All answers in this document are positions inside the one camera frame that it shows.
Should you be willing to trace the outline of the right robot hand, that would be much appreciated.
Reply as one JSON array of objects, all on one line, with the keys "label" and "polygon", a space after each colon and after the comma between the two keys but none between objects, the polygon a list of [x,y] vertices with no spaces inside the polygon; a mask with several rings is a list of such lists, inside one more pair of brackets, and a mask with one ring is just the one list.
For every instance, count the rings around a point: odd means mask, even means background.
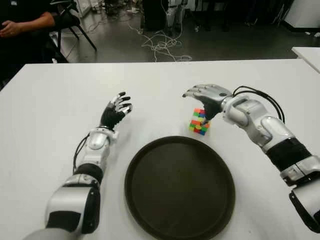
[{"label": "right robot hand", "polygon": [[201,125],[205,125],[222,112],[224,105],[233,97],[233,94],[219,85],[198,84],[183,93],[182,97],[194,98],[202,103],[205,117]]}]

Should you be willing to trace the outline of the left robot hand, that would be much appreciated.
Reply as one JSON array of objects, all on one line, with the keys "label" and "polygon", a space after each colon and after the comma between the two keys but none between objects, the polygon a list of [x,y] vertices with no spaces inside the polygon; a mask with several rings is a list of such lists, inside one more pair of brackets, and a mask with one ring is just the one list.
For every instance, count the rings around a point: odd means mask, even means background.
[{"label": "left robot hand", "polygon": [[113,130],[132,111],[133,105],[128,102],[130,99],[126,92],[120,92],[113,97],[102,113],[99,126]]}]

